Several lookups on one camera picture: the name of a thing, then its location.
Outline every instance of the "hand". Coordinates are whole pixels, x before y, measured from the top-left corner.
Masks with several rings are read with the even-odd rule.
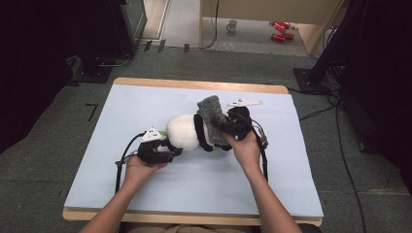
[[[131,156],[126,161],[126,174],[122,186],[138,187],[155,171],[167,166],[167,163],[148,165],[138,156]]]
[[[237,140],[230,134],[224,134],[227,142],[233,147],[234,155],[243,171],[248,173],[260,171],[260,149],[253,131],[250,131],[243,140]]]

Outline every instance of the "wooden desk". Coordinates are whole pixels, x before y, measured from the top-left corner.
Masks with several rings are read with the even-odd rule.
[[[217,2],[218,0],[201,0],[201,16],[214,17]],[[218,17],[299,23],[300,37],[307,53],[312,54],[344,2],[345,0],[220,0]]]
[[[259,92],[259,93],[288,94],[288,90],[284,86],[262,85],[262,84],[209,83],[209,82],[167,81],[167,80],[148,80],[148,79],[129,79],[129,78],[118,78],[115,80],[114,84],[156,86],[156,87],[177,87],[177,88],[189,88],[189,89],[213,89],[213,90],[236,91],[236,92],[248,91],[248,92]],[[98,211],[99,209],[92,209],[92,208],[65,207],[63,210],[63,217],[68,220],[90,220],[97,214]],[[181,223],[181,224],[260,225],[260,219],[257,216],[239,216],[239,215],[231,216],[231,215],[210,215],[210,214],[194,214],[193,215],[193,214],[179,214],[179,213],[176,214],[176,213],[159,213],[159,212],[148,213],[148,212],[141,212],[141,211],[140,212],[139,211],[127,211],[122,220],[129,221],[129,222]],[[297,216],[295,217],[295,220],[298,223],[312,223],[318,226],[322,224],[321,217],[299,217]]]

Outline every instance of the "table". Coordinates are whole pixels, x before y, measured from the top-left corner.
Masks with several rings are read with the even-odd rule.
[[[78,174],[76,176],[76,179],[74,180],[74,183],[72,185],[72,188],[69,192],[68,198],[66,200],[65,203],[65,207],[63,210],[63,216],[66,219],[69,220],[90,220],[94,217],[94,215],[96,215],[96,213],[104,206],[104,204],[106,204],[107,201],[109,201],[109,199],[113,196],[114,194],[114,179],[115,179],[115,173],[116,173],[116,166],[114,165],[114,162],[116,161],[116,158],[118,158],[118,155],[121,155],[122,151],[124,150],[123,145],[120,146],[116,146],[118,147],[117,149],[114,149],[115,147],[113,145],[109,145],[111,142],[108,142],[108,146],[103,145],[101,146],[101,141],[102,138],[105,137],[104,134],[107,134],[107,128],[110,128],[111,126],[108,125],[110,123],[107,123],[108,120],[110,121],[115,121],[115,124],[113,127],[115,129],[112,129],[110,138],[112,139],[119,139],[119,142],[124,142],[125,144],[128,143],[128,141],[131,139],[131,137],[133,137],[134,133],[136,132],[128,132],[128,128],[134,128],[134,124],[133,123],[128,123],[126,122],[127,118],[130,115],[134,115],[135,112],[133,110],[134,107],[130,106],[134,106],[134,102],[129,106],[127,103],[124,103],[125,108],[128,110],[129,115],[125,115],[122,111],[121,111],[121,105],[122,102],[119,100],[123,100],[124,102],[127,101],[127,99],[124,99],[122,97],[124,96],[130,96],[130,95],[138,95],[135,96],[134,100],[140,100],[139,103],[136,103],[136,105],[142,105],[145,103],[145,100],[143,97],[146,97],[147,99],[151,98],[151,94],[153,96],[156,96],[159,94],[159,92],[153,91],[153,90],[160,90],[162,92],[165,91],[171,91],[171,92],[175,92],[175,94],[172,94],[170,96],[168,96],[168,100],[169,101],[174,101],[175,99],[180,99],[183,100],[185,99],[185,93],[189,93],[190,96],[195,95],[195,94],[199,94],[202,91],[211,91],[213,90],[213,92],[215,93],[219,93],[220,96],[225,96],[225,95],[229,95],[229,96],[238,96],[239,94],[241,95],[258,95],[261,96],[262,99],[265,99],[267,97],[272,97],[273,93],[276,93],[278,97],[281,97],[281,99],[290,99],[291,97],[288,95],[288,90],[284,87],[284,86],[278,86],[278,85],[262,85],[262,84],[242,84],[242,83],[208,83],[208,82],[191,82],[191,81],[170,81],[170,80],[150,80],[150,79],[128,79],[128,78],[118,78],[115,80],[114,82],[114,86],[112,87],[112,90],[109,94],[108,100],[105,104],[105,107],[103,109],[103,112],[100,116],[100,119],[96,125],[96,128],[94,130],[93,136],[90,139],[90,143],[89,146],[87,147],[86,153],[85,153],[85,157],[82,161],[82,164],[79,168]],[[154,107],[154,110],[157,109],[157,105],[155,102],[153,102],[153,104],[151,105]],[[113,108],[117,108],[119,107],[119,112],[113,112]],[[304,206],[308,206],[311,209],[316,209],[315,213],[316,216],[295,216],[295,220],[298,223],[311,223],[311,224],[315,224],[315,225],[320,225],[322,223],[322,207],[320,205],[319,202],[319,197],[317,195],[316,189],[313,185],[313,180],[310,174],[310,168],[309,168],[309,164],[307,161],[307,155],[305,153],[304,150],[304,144],[303,144],[303,139],[302,136],[300,135],[300,137],[298,138],[298,140],[300,140],[300,144],[303,145],[303,150],[302,147],[293,147],[293,149],[291,149],[291,154],[290,157],[291,159],[293,158],[294,149],[299,149],[299,151],[297,153],[299,153],[299,156],[303,155],[303,165],[302,167],[299,167],[299,172],[296,173],[297,176],[302,176],[302,174],[304,174],[304,172],[308,172],[307,174],[309,174],[308,176],[304,177],[305,180],[305,184],[304,186],[310,186],[310,188],[308,189],[307,193],[303,193],[303,198],[305,199],[305,197],[310,196],[310,194],[314,194],[314,199],[315,201],[310,201],[310,198],[308,199],[307,202],[305,202],[305,200],[301,200],[302,203],[304,203]],[[107,158],[106,156],[108,155],[101,155],[101,154],[112,154],[114,153],[114,151],[117,153],[115,153],[115,156],[111,157],[111,158]],[[202,152],[205,152],[204,150],[197,150],[195,153],[196,154],[200,154]],[[186,153],[189,154],[188,152],[185,152],[185,154],[182,154],[179,157],[176,157],[174,162],[172,164],[170,164],[167,169],[175,169],[173,171],[173,173],[171,173],[173,176],[176,176],[177,178],[179,178],[179,173],[178,171],[181,170],[185,170],[185,169],[189,169],[189,171],[197,171],[196,174],[193,174],[193,177],[196,178],[197,180],[194,181],[194,183],[191,184],[191,190],[196,193],[196,189],[197,188],[201,188],[204,186],[213,186],[214,183],[217,183],[219,185],[219,181],[209,181],[209,180],[213,180],[213,178],[207,179],[207,180],[200,180],[202,179],[201,176],[197,176],[198,174],[201,174],[202,171],[200,170],[205,170],[205,168],[207,169],[213,169],[215,167],[219,167],[219,165],[224,165],[224,166],[220,166],[221,168],[217,168],[216,171],[213,171],[213,173],[211,173],[210,171],[206,171],[206,175],[209,177],[214,176],[214,174],[217,174],[217,176],[219,176],[220,180],[224,180],[224,179],[232,179],[233,177],[235,179],[232,179],[232,181],[234,181],[235,183],[239,183],[239,185],[243,185],[242,187],[245,187],[245,183],[247,183],[246,178],[243,176],[243,172],[241,171],[240,166],[238,166],[238,164],[236,165],[235,163],[237,163],[234,158],[234,156],[224,156],[221,153],[209,153],[206,156],[212,156],[214,157],[213,159],[210,158],[206,158],[206,156],[197,156],[197,155],[190,155],[190,156],[186,156]],[[96,163],[96,156],[100,156],[99,160],[101,161],[101,163]],[[198,159],[203,159],[201,164],[202,167],[193,167],[193,166],[188,166],[185,165],[185,163],[187,164],[193,164],[195,163]],[[271,159],[276,159],[276,157],[268,157],[269,160],[269,183],[270,183],[270,177],[273,175],[274,177],[278,176],[276,175],[276,173],[278,172],[282,172],[282,171],[275,171],[273,169],[273,167],[276,165],[275,162],[271,163]],[[110,171],[110,174],[113,176],[110,176],[109,179],[101,179],[100,176],[105,176],[105,174],[108,172],[108,170],[112,169],[112,171]],[[170,176],[170,173],[167,174],[167,170],[166,169],[162,169],[159,170],[158,172],[156,172],[154,174],[154,176],[150,179],[151,180],[155,180],[158,181],[159,183],[162,183],[161,186],[164,186],[167,191],[168,196],[172,196],[173,198],[171,198],[170,200],[168,200],[166,203],[170,203],[170,205],[173,205],[173,202],[179,202],[179,193],[178,195],[176,195],[176,193],[174,193],[174,190],[172,190],[174,187],[174,185],[171,185],[170,182],[165,183],[165,179],[169,179],[168,177]],[[176,186],[178,186],[179,188],[182,189],[182,194],[181,195],[185,195],[185,193],[187,193],[185,191],[184,188],[184,183],[186,181],[182,181],[184,179],[179,178],[179,179],[174,179],[174,181],[176,182]],[[196,183],[198,183],[198,181],[202,182],[202,185],[196,186]],[[148,196],[147,194],[150,193],[150,195],[158,195],[157,192],[152,191],[151,192],[151,188],[158,188],[158,186],[154,185],[153,183],[146,183],[144,186],[142,187],[142,189],[138,192],[137,194],[137,198],[135,199],[139,199],[139,200],[148,200]],[[98,189],[98,194],[96,195],[95,193],[91,193],[94,191],[94,189]],[[193,212],[183,212],[181,210],[177,210],[176,212],[171,212],[170,210],[166,210],[163,211],[163,209],[165,209],[164,206],[161,206],[159,209],[156,209],[157,207],[153,207],[153,205],[151,206],[150,204],[146,204],[141,202],[138,202],[136,204],[136,201],[132,201],[132,203],[129,206],[129,209],[134,209],[134,210],[129,210],[126,212],[126,214],[123,217],[123,221],[131,221],[131,222],[157,222],[157,223],[183,223],[183,224],[218,224],[218,225],[260,225],[260,220],[258,218],[257,215],[252,215],[252,214],[247,214],[244,213],[245,209],[247,211],[249,211],[249,209],[252,209],[251,212],[257,212],[257,208],[256,207],[250,207],[248,206],[248,203],[243,203],[243,201],[241,199],[244,198],[251,198],[252,193],[248,193],[249,190],[245,190],[244,188],[241,190],[241,192],[236,193],[235,197],[229,197],[229,201],[228,202],[232,202],[231,204],[229,203],[229,208],[232,208],[235,212],[239,212],[239,213],[243,213],[241,215],[236,214],[236,215],[231,215],[231,214],[220,214],[220,213],[211,213],[209,212],[209,210],[201,210],[198,213],[193,211]],[[225,188],[220,188],[220,189],[216,189],[213,190],[210,193],[206,193],[206,195],[213,195],[213,193],[215,192],[223,192],[222,194],[222,199],[224,200],[224,193],[226,192]],[[288,191],[286,190],[287,193],[285,194],[293,194],[292,190]],[[282,200],[282,198],[285,200],[285,196],[288,195],[281,195],[280,199]],[[95,199],[99,199],[99,201],[97,201],[97,204],[92,204],[90,202],[96,202]],[[190,200],[189,199],[185,199],[184,200],[188,206],[190,206]],[[202,206],[201,203],[198,203],[198,201],[195,201],[195,205],[193,206],[193,208],[198,208],[198,209],[208,209],[208,207],[200,207]],[[142,210],[136,210],[136,209],[145,209],[147,207],[145,207],[145,205],[150,206],[151,210],[150,211],[142,211]]]
[[[218,0],[201,0],[201,16],[214,17],[217,2]],[[312,54],[327,29],[332,24],[338,24],[333,21],[340,14],[344,2],[345,0],[220,0],[218,17],[299,23],[300,37],[307,53]]]

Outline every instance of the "floor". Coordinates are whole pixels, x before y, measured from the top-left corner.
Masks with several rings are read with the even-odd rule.
[[[211,45],[215,37],[215,24],[217,24],[217,42],[211,48],[214,50],[231,50],[252,53],[272,53],[296,56],[319,57],[322,54],[322,44],[318,45],[312,55],[308,55],[297,29],[288,29],[294,34],[293,40],[279,42],[271,40],[277,30],[269,25],[268,21],[252,21],[237,19],[234,32],[229,32],[226,27],[229,18],[204,17],[200,19],[199,1],[193,0],[168,0],[166,14],[164,14],[166,0],[146,0],[148,25],[145,29],[143,41],[166,40],[165,46],[184,47],[189,44],[191,48],[204,48]],[[199,31],[199,23],[202,23],[202,31]],[[161,31],[154,37],[150,32]]]

